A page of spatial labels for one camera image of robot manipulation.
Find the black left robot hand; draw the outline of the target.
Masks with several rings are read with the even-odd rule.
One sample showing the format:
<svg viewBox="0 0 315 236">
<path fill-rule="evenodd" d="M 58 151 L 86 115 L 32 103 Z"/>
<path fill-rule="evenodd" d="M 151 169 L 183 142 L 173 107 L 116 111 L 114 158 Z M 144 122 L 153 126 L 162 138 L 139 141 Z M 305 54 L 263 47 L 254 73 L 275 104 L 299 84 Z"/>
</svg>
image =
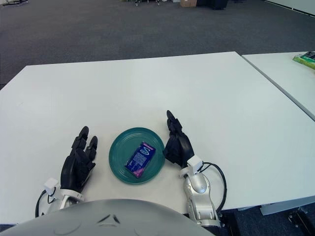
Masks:
<svg viewBox="0 0 315 236">
<path fill-rule="evenodd" d="M 61 171 L 61 189 L 81 193 L 95 167 L 98 139 L 93 136 L 87 144 L 89 128 L 84 126 L 74 139 L 71 152 L 65 159 Z"/>
</svg>

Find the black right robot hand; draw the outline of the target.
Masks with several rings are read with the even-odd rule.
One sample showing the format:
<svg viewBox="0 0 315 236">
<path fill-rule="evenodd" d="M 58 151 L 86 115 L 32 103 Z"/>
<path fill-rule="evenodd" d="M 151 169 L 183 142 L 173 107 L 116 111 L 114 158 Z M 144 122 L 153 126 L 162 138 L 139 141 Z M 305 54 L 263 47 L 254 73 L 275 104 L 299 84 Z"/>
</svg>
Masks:
<svg viewBox="0 0 315 236">
<path fill-rule="evenodd" d="M 169 110 L 166 115 L 169 139 L 163 154 L 167 160 L 183 169 L 188 166 L 187 161 L 194 156 L 194 151 L 188 136 L 182 131 L 179 120 Z"/>
</svg>

